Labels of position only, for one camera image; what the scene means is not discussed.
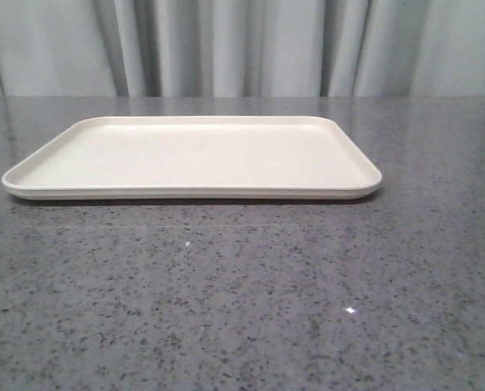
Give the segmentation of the cream rectangular plastic tray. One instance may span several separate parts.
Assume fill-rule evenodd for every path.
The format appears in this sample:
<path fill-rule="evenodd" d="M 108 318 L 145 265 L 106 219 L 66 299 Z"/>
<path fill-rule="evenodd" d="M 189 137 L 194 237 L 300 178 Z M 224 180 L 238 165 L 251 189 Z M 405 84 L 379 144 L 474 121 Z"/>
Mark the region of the cream rectangular plastic tray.
<path fill-rule="evenodd" d="M 103 116 L 2 176 L 26 200 L 355 200 L 380 170 L 319 116 Z"/>

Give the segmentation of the grey pleated curtain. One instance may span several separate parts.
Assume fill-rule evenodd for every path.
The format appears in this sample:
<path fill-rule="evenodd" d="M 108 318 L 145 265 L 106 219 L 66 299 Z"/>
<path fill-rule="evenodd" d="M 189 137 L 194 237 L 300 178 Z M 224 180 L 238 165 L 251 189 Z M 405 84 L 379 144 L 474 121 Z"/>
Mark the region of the grey pleated curtain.
<path fill-rule="evenodd" d="M 485 1 L 0 1 L 0 96 L 485 96 Z"/>

